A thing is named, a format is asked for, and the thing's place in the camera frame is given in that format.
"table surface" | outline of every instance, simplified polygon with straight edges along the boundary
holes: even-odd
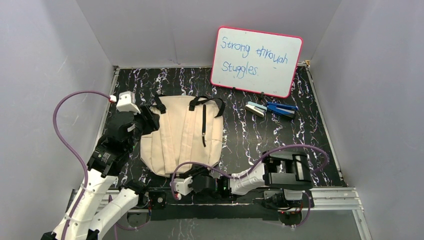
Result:
[[[221,98],[226,107],[223,114],[223,146],[218,168],[227,173],[239,173],[248,169],[259,159],[261,153],[279,146],[307,144],[319,147],[330,156],[324,170],[315,173],[313,181],[317,187],[345,187],[337,170],[328,136],[318,110],[307,69],[299,66],[294,75],[291,95],[276,98],[259,94],[213,86],[210,83],[211,68],[133,68],[120,69],[114,95],[125,91],[135,93],[136,104],[150,104],[155,94],[208,96]],[[276,102],[299,108],[294,120],[267,113],[264,118],[245,111],[247,102],[266,105]],[[113,114],[114,105],[108,110],[106,126]],[[305,148],[311,170],[320,166],[323,156]],[[169,178],[152,173],[140,158],[138,144],[129,156],[128,163],[119,174],[113,187],[134,179],[148,187],[169,186]]]

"white plastic part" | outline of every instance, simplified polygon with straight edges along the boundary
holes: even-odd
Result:
[[[136,106],[136,96],[132,91],[125,91],[119,94],[119,100],[116,109],[120,112],[141,113],[139,107]]]
[[[193,188],[189,187],[189,184],[193,182],[192,177],[189,176],[186,179],[182,178],[175,178],[173,180],[173,189],[175,189],[176,192],[186,196],[191,191],[193,191]]]
[[[283,189],[284,191],[284,198],[289,201],[298,201],[302,200],[303,191],[294,191],[294,190],[288,190]]]
[[[109,97],[110,97],[109,102],[111,102],[111,103],[116,103],[117,102],[117,96],[115,96],[115,95],[109,95]]]
[[[257,116],[259,116],[261,118],[265,117],[266,111],[264,111],[263,109],[260,109],[260,108],[258,108],[256,106],[247,104],[246,106],[244,106],[244,109],[250,111],[251,113],[253,113],[253,114],[255,114],[255,115],[257,115]]]
[[[234,179],[229,180],[229,187],[231,188],[232,194],[245,195],[249,191],[265,185],[265,181],[263,179],[265,168],[263,163],[258,164],[256,168],[249,173],[249,175],[241,179],[238,178],[247,172],[248,170],[244,170],[240,173],[231,174],[231,176],[235,177]]]
[[[93,217],[89,229],[99,230],[97,239],[102,240],[108,230],[138,202],[139,195],[131,189],[123,188],[113,201]]]
[[[103,178],[101,177],[101,174],[101,172],[94,169],[88,171],[88,185],[75,212],[72,217],[69,218],[69,213],[83,189],[82,185],[66,212],[65,217],[62,218],[62,221],[60,221],[59,225],[57,225],[53,230],[53,232],[56,233],[57,239],[61,239],[62,231],[64,230],[65,223],[68,219],[70,219],[70,222],[66,231],[65,240],[87,239],[90,223],[96,214],[97,208],[99,207],[103,196],[118,178],[116,176],[106,176]]]

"backpack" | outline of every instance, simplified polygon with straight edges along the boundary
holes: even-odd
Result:
[[[160,116],[159,130],[140,140],[141,159],[153,173],[169,177],[185,162],[218,164],[223,146],[222,99],[156,95],[154,102],[150,109]],[[191,168],[186,164],[177,175]]]

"black strap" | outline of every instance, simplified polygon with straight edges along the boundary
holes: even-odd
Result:
[[[211,100],[214,100],[214,101],[215,100],[219,100],[219,101],[221,101],[221,106],[219,106],[219,111],[218,111],[218,114],[215,116],[215,118],[216,117],[221,117],[224,114],[224,110],[225,110],[225,103],[224,103],[224,101],[221,98],[214,97],[214,98],[209,98],[209,99],[206,99],[206,100],[198,101],[196,105],[205,104],[206,102],[209,102]]]
[[[155,107],[159,109],[160,114],[165,114],[167,112],[167,107],[162,103],[161,99],[159,97],[163,97],[165,95],[163,94],[156,94],[154,95],[154,102],[156,103]]]
[[[189,111],[195,110],[196,105],[199,105],[198,101],[200,98],[208,99],[207,96],[196,96],[193,100],[190,101],[190,107],[188,108]]]

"red whiteboard frame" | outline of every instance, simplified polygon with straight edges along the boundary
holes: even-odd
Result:
[[[304,45],[304,40],[300,36],[292,36],[292,35],[281,34],[281,33],[273,33],[273,32],[266,32],[266,31],[250,30],[250,29],[244,29],[244,28],[238,28],[238,27],[231,27],[231,26],[221,26],[220,28],[218,28],[218,32],[216,34],[215,52],[213,53],[213,62],[214,63],[215,63],[215,56],[217,55],[218,34],[220,32],[220,29],[222,29],[222,28],[224,28],[224,29],[235,29],[235,30],[241,30],[241,31],[247,31],[247,32],[261,33],[261,34],[279,35],[279,36],[285,36],[285,37],[291,37],[291,38],[300,39],[300,41],[301,41],[300,51],[299,51],[299,55],[297,56],[296,66],[294,67],[293,77],[291,78],[290,88],[293,86],[293,80],[295,79],[296,69],[298,68],[299,58],[301,57],[302,47]],[[235,88],[236,90],[241,90],[241,91],[255,93],[255,94],[261,94],[262,93],[262,92],[257,92],[257,91],[252,91],[252,90],[246,90],[246,89],[242,89],[242,88],[236,88],[236,87],[232,87],[232,86],[225,86],[225,85],[221,85],[221,84],[216,84],[216,83],[212,82],[212,75],[213,74],[214,74],[214,66],[212,65],[212,71],[210,73],[210,83],[212,85],[214,85],[214,86],[219,86],[219,87],[224,87],[224,88],[229,88],[229,89]],[[271,96],[271,97],[276,97],[276,98],[286,99],[286,98],[288,98],[290,96],[291,93],[292,93],[292,91],[290,90],[290,91],[288,91],[288,95],[287,96],[278,96],[278,95],[265,94],[265,93],[264,93],[264,95]]]

